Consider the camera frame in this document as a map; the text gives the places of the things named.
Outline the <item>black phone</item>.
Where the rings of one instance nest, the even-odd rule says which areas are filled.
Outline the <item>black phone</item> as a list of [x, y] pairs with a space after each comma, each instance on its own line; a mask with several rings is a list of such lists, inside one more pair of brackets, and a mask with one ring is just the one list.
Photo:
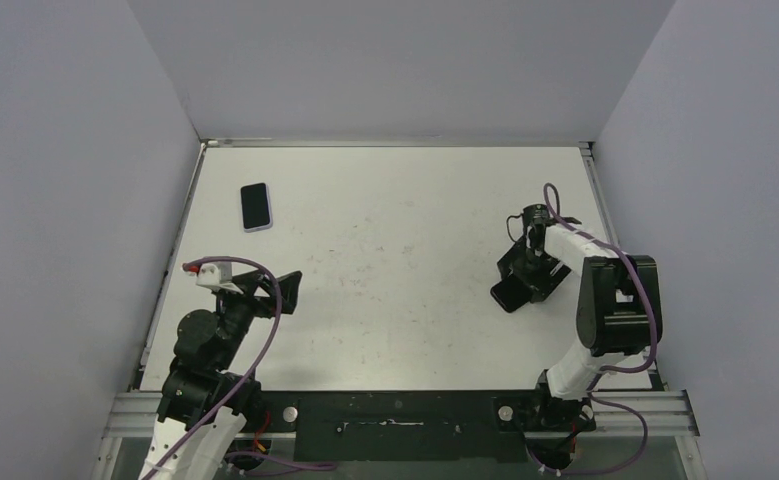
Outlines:
[[273, 225], [269, 188], [266, 183], [255, 183], [240, 188], [242, 229], [255, 232]]

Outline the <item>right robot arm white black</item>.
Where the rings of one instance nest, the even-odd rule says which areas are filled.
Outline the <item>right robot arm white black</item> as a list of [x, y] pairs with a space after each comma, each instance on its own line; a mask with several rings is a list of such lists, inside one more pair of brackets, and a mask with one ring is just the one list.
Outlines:
[[602, 376], [627, 372], [623, 361], [642, 352], [656, 355], [663, 329], [658, 267], [544, 204], [525, 207], [519, 218], [523, 233], [497, 262], [495, 302], [512, 313], [547, 300], [569, 275], [580, 280], [576, 338], [539, 376], [527, 415], [538, 430], [564, 430], [588, 420], [589, 394]]

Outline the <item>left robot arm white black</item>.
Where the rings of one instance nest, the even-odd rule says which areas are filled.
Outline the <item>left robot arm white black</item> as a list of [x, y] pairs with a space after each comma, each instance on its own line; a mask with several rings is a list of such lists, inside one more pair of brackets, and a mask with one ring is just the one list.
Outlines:
[[255, 319], [277, 328], [294, 313], [303, 278], [300, 271], [233, 274], [229, 262], [184, 269], [212, 293], [215, 306], [193, 310], [178, 324], [141, 479], [211, 479], [241, 430], [269, 420], [255, 371], [238, 374], [230, 366]]

